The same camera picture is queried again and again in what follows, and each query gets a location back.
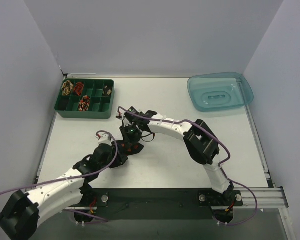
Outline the black orange floral tie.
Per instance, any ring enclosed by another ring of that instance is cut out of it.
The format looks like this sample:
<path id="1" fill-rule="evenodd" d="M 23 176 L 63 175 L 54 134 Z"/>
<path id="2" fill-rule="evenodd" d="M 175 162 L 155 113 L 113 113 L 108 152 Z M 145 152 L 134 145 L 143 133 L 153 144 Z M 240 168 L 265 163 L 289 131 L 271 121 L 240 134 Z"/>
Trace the black orange floral tie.
<path id="1" fill-rule="evenodd" d="M 116 143 L 117 143 L 117 146 L 118 146 L 118 152 L 121 155 L 125 155 L 125 156 L 137 155 L 145 147 L 141 143 L 132 144 L 132 143 L 129 143 L 129 142 L 125 142 L 123 140 L 117 140 Z"/>

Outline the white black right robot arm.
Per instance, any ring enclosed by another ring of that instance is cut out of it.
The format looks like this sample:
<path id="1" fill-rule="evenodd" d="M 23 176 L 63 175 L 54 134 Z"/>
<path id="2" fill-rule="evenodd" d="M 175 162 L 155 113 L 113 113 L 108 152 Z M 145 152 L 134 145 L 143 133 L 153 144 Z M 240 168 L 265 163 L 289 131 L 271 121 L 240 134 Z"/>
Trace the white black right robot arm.
<path id="1" fill-rule="evenodd" d="M 175 120 L 151 110 L 138 112 L 134 107 L 125 113 L 118 112 L 116 118 L 121 120 L 120 146 L 126 156 L 139 154 L 144 148 L 140 141 L 150 135 L 163 134 L 178 139 L 185 143 L 192 160 L 204 167 L 216 192 L 213 199 L 216 205 L 229 205 L 229 211 L 238 202 L 233 183 L 225 176 L 220 161 L 215 159 L 220 153 L 220 141 L 203 120 Z"/>

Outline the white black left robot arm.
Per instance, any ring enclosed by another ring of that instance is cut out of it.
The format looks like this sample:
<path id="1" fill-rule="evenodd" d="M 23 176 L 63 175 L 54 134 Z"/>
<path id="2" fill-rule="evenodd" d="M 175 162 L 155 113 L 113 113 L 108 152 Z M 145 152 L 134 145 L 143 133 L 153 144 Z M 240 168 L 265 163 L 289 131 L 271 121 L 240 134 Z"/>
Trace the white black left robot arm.
<path id="1" fill-rule="evenodd" d="M 100 144 L 55 182 L 14 192 L 0 213 L 0 227 L 11 240 L 28 240 L 46 220 L 79 204 L 102 169 L 120 167 L 127 160 L 115 144 Z"/>

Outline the rolled dark patterned tie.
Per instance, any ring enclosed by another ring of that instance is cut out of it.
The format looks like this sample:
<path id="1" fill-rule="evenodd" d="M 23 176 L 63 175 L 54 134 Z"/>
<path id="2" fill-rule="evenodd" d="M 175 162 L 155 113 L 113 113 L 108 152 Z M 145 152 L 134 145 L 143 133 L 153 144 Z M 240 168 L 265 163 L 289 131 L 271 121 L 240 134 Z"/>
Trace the rolled dark patterned tie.
<path id="1" fill-rule="evenodd" d="M 110 97 L 113 92 L 113 87 L 110 85 L 105 85 L 102 89 L 102 96 L 103 97 Z"/>

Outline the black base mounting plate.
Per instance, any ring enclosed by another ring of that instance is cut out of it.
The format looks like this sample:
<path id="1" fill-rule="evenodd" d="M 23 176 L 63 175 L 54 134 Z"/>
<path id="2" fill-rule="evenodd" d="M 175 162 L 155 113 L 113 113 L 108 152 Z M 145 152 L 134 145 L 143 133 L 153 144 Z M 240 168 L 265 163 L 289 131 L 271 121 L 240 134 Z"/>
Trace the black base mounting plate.
<path id="1" fill-rule="evenodd" d="M 210 188 L 94 188 L 74 209 L 107 220 L 210 220 L 213 214 L 231 221 L 243 206 L 241 192 L 224 196 Z"/>

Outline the green compartment organizer tray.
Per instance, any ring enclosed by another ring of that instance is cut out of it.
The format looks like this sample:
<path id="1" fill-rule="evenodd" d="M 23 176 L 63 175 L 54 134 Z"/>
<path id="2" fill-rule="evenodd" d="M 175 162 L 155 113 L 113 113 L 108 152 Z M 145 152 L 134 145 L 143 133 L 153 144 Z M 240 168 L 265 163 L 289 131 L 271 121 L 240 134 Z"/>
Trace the green compartment organizer tray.
<path id="1" fill-rule="evenodd" d="M 114 97 L 112 79 L 66 78 L 54 110 L 63 118 L 106 120 L 111 117 Z"/>

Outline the rolled red black tie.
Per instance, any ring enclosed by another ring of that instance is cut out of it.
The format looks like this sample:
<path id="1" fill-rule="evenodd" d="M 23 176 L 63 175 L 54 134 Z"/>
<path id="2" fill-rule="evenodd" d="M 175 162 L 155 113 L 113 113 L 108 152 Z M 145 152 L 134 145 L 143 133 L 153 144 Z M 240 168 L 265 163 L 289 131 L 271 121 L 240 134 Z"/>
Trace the rolled red black tie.
<path id="1" fill-rule="evenodd" d="M 77 82 L 75 86 L 73 87 L 73 95 L 74 96 L 80 96 L 84 89 L 84 83 L 83 82 Z"/>

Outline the rolled beige brown tie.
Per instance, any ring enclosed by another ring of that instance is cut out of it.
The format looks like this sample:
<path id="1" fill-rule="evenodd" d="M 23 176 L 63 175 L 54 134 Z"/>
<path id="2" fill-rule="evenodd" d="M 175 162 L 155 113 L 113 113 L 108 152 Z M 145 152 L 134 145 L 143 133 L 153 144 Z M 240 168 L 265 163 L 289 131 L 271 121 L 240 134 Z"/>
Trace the rolled beige brown tie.
<path id="1" fill-rule="evenodd" d="M 70 80 L 66 80 L 61 87 L 61 93 L 63 96 L 69 96 L 74 88 L 73 83 Z"/>

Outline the teal translucent plastic tub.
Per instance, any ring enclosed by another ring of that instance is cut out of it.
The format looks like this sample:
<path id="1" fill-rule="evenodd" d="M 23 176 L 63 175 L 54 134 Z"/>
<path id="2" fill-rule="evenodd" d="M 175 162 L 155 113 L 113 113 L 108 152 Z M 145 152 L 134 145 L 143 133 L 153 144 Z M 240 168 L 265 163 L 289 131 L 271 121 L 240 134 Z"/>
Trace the teal translucent plastic tub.
<path id="1" fill-rule="evenodd" d="M 241 108 L 254 100 L 246 78 L 236 72 L 197 75 L 187 81 L 187 90 L 199 112 L 217 112 Z"/>

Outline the aluminium front rail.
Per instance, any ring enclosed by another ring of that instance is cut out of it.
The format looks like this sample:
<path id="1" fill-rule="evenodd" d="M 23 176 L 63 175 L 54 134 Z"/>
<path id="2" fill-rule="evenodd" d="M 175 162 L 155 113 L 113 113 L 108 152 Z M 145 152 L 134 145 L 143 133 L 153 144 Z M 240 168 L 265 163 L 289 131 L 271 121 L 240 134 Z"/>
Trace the aluminium front rail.
<path id="1" fill-rule="evenodd" d="M 234 208 L 286 208 L 288 206 L 286 196 L 281 188 L 235 188 L 241 193 L 242 206 Z M 65 209 L 74 209 L 73 205 Z"/>

